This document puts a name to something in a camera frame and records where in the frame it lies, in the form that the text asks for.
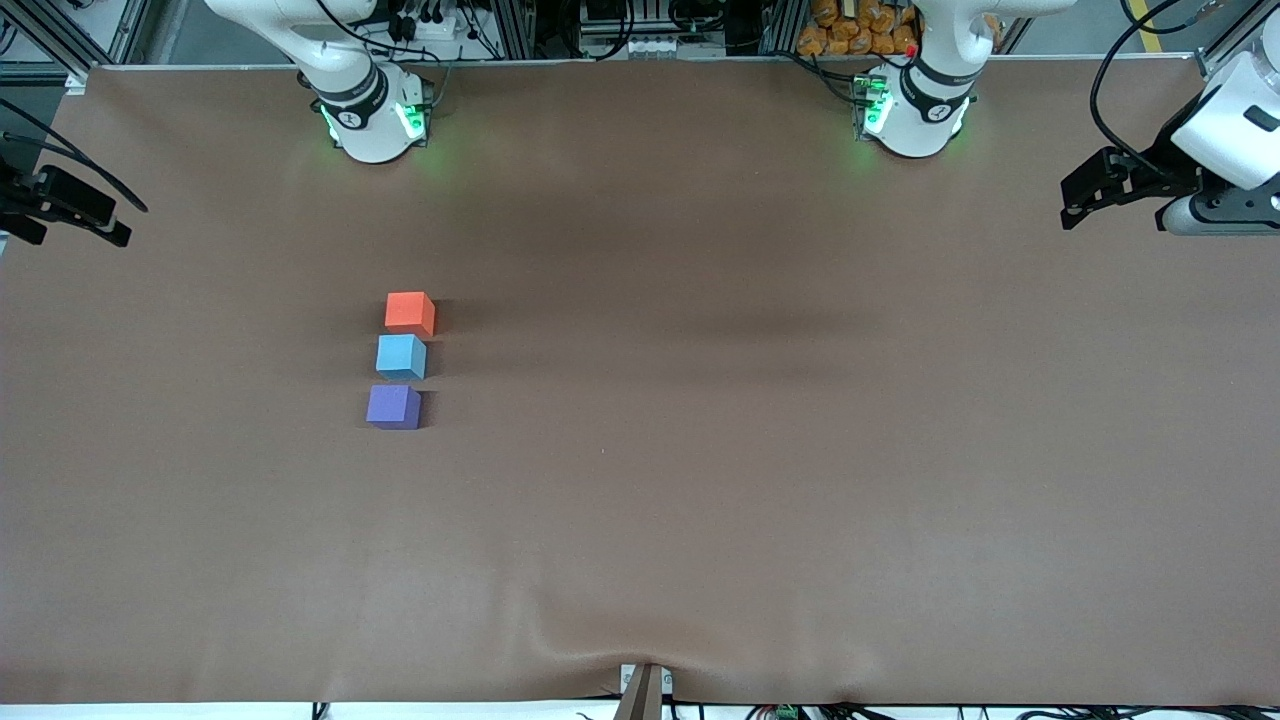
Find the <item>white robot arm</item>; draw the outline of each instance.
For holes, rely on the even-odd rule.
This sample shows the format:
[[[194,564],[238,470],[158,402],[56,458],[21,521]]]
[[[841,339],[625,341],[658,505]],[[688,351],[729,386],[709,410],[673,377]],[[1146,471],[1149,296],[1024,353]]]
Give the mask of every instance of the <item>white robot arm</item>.
[[[329,133],[356,160],[385,163],[425,141],[430,101],[422,79],[396,64],[375,63],[335,24],[369,17],[376,0],[205,1],[297,63],[320,97]]]
[[[1280,234],[1280,12],[1208,77],[1151,147],[1103,147],[1062,179],[1062,228],[1096,210],[1172,197],[1156,225],[1174,234]]]
[[[884,81],[878,110],[863,131],[888,150],[925,158],[960,132],[969,90],[991,58],[993,36],[984,14],[1039,17],[1062,12],[1075,0],[916,0],[924,22],[920,51],[906,65],[886,63],[872,70]]]

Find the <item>cable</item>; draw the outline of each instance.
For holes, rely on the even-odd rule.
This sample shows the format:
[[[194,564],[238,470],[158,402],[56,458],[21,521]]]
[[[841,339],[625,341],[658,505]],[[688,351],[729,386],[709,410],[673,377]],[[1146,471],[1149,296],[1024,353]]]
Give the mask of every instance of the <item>cable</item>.
[[[774,50],[774,51],[769,53],[769,55],[777,55],[778,58],[786,58],[786,59],[791,60],[792,63],[795,63],[795,64],[800,65],[801,68],[804,68],[805,72],[808,72],[808,73],[823,74],[826,77],[829,77],[831,79],[840,79],[840,81],[845,81],[845,82],[852,82],[852,79],[854,79],[854,76],[846,76],[846,74],[842,74],[842,73],[837,73],[837,72],[832,72],[832,70],[824,70],[824,69],[819,68],[817,58],[814,58],[813,65],[810,65],[804,58],[801,58],[800,55],[796,55],[795,53],[791,53],[788,50]]]
[[[364,44],[366,46],[366,50],[367,50],[369,45],[372,45],[374,47],[381,47],[383,50],[388,50],[388,51],[392,51],[392,53],[403,53],[403,51],[406,51],[402,47],[396,47],[394,45],[387,45],[385,42],[379,42],[376,40],[369,40],[367,37],[361,37],[361,36],[356,35],[356,32],[353,29],[351,29],[349,27],[347,27],[347,23],[339,20],[338,15],[333,14],[333,10],[329,9],[329,5],[324,4],[324,0],[316,0],[316,5],[319,5],[320,9],[324,10],[325,17],[328,17],[338,29],[340,29],[342,32],[344,32],[344,33],[349,35],[351,37],[355,37],[356,40],[358,40],[361,44]],[[396,18],[393,17],[390,22],[396,22]],[[417,53],[419,55],[421,55],[422,60],[426,60],[428,58],[431,58],[431,60],[435,61],[435,63],[440,63],[442,61],[440,56],[436,55],[435,53],[431,53],[430,50],[407,50],[407,51],[408,53]]]
[[[618,0],[618,3],[622,4],[622,13],[618,17],[618,40],[613,44],[613,47],[611,47],[608,53],[595,59],[596,63],[608,60],[621,53],[622,49],[631,41],[631,32],[636,27],[636,12],[635,8],[631,6],[631,0]]]
[[[1129,24],[1140,24],[1140,23],[1138,23],[1138,18],[1133,17],[1133,8],[1129,6],[1129,0],[1120,0],[1120,10],[1123,10],[1124,12],[1124,17],[1129,19]],[[1184,29],[1192,27],[1193,24],[1196,24],[1197,19],[1199,19],[1199,18],[1197,18],[1196,15],[1192,15],[1192,19],[1187,20],[1185,23],[1183,23],[1183,24],[1180,24],[1178,27],[1161,27],[1161,28],[1156,28],[1156,27],[1146,27],[1146,26],[1143,26],[1143,27],[1140,27],[1138,29],[1140,29],[1142,32],[1151,33],[1151,35],[1172,35],[1175,32],[1180,32],[1180,31],[1184,31]]]
[[[1102,113],[1098,110],[1098,91],[1102,90],[1102,78],[1106,77],[1107,69],[1111,67],[1111,61],[1115,60],[1116,59],[1116,54],[1120,53],[1120,47],[1123,47],[1124,44],[1130,37],[1133,37],[1134,33],[1138,32],[1138,29],[1144,23],[1151,22],[1152,18],[1155,18],[1160,13],[1164,13],[1165,10],[1172,8],[1174,5],[1176,5],[1181,0],[1164,0],[1162,3],[1160,3],[1158,5],[1156,5],[1155,8],[1152,8],[1140,19],[1138,19],[1138,20],[1135,20],[1133,23],[1129,23],[1129,27],[1124,32],[1120,33],[1120,37],[1116,38],[1115,45],[1112,45],[1111,49],[1107,50],[1107,54],[1102,58],[1102,64],[1098,65],[1098,74],[1093,77],[1093,87],[1089,88],[1089,114],[1093,117],[1093,124],[1097,126],[1098,132],[1101,132],[1107,140],[1111,141],[1112,145],[1115,145],[1123,152],[1125,152],[1126,155],[1129,155],[1130,158],[1133,158],[1133,160],[1135,163],[1140,164],[1144,168],[1147,168],[1148,170],[1156,173],[1157,177],[1162,178],[1165,182],[1167,182],[1170,184],[1178,184],[1178,182],[1169,173],[1166,173],[1165,170],[1157,168],[1155,163],[1152,163],[1151,160],[1143,158],[1142,154],[1139,154],[1137,150],[1133,149],[1133,146],[1130,146],[1128,142],[1125,142],[1124,140],[1121,140],[1120,136],[1116,135],[1115,131],[1112,131],[1110,126],[1107,126],[1106,120],[1102,119]],[[1066,720],[1075,720],[1075,719],[1069,717]]]
[[[129,186],[124,184],[124,182],[122,182],[120,178],[118,178],[118,177],[113,176],[111,173],[106,172],[101,165],[99,165],[97,163],[95,163],[93,160],[91,160],[88,158],[88,155],[84,155],[83,152],[79,151],[79,149],[73,147],[68,142],[64,142],[64,145],[67,145],[68,147],[72,147],[70,150],[68,150],[67,147],[59,147],[59,146],[56,146],[56,145],[54,145],[51,142],[45,142],[44,140],[36,140],[35,137],[27,137],[27,136],[23,136],[23,135],[13,135],[12,132],[0,132],[0,140],[5,140],[8,142],[19,142],[22,145],[33,145],[33,146],[40,147],[42,150],[47,150],[50,152],[54,152],[55,155],[61,155],[63,158],[68,158],[70,160],[74,160],[74,161],[79,163],[81,165],[84,165],[86,168],[88,168],[88,169],[93,170],[95,173],[97,173],[102,179],[106,181],[108,184],[110,184],[120,195],[123,195],[124,199],[128,200],[131,205],[133,205],[134,208],[137,208],[138,210],[141,210],[143,213],[147,211],[147,204],[143,202],[142,199],[138,197],[132,190],[129,190]]]
[[[434,110],[436,105],[444,101],[444,91],[449,87],[449,76],[453,74],[453,65],[458,64],[462,59],[462,49],[458,47],[458,59],[449,63],[448,68],[444,68],[444,79],[440,81],[440,91],[435,94],[435,99],[431,100],[431,109]]]
[[[710,32],[713,29],[719,29],[721,27],[724,26],[724,17],[728,13],[727,6],[722,5],[719,15],[704,23],[703,27],[698,27],[696,20],[692,19],[692,14],[689,15],[687,20],[681,20],[677,17],[676,6],[680,3],[681,0],[671,0],[669,3],[667,3],[667,19],[669,19],[671,24],[676,26],[676,28],[682,29],[685,32]]]
[[[467,9],[471,10],[470,15],[467,14]],[[493,42],[489,41],[488,33],[484,32],[484,24],[480,22],[480,14],[476,13],[475,5],[472,5],[470,0],[460,0],[458,12],[462,13],[462,19],[467,20],[467,27],[471,28],[471,32],[476,35],[476,40],[480,41],[480,46],[484,47],[494,60],[502,60],[502,54],[498,53],[498,50],[493,46]]]
[[[827,90],[829,90],[832,95],[835,95],[836,97],[844,100],[845,102],[849,102],[850,105],[858,105],[859,104],[858,100],[854,100],[851,96],[845,95],[835,85],[831,83],[831,78],[827,77],[827,73],[822,72],[822,69],[818,68],[818,59],[817,58],[813,59],[813,68],[814,68],[814,70],[817,70],[815,74],[822,79],[822,85],[826,85]]]
[[[18,28],[14,27],[9,20],[4,20],[4,28],[0,29],[0,55],[4,55],[13,47],[14,41],[18,40]]]

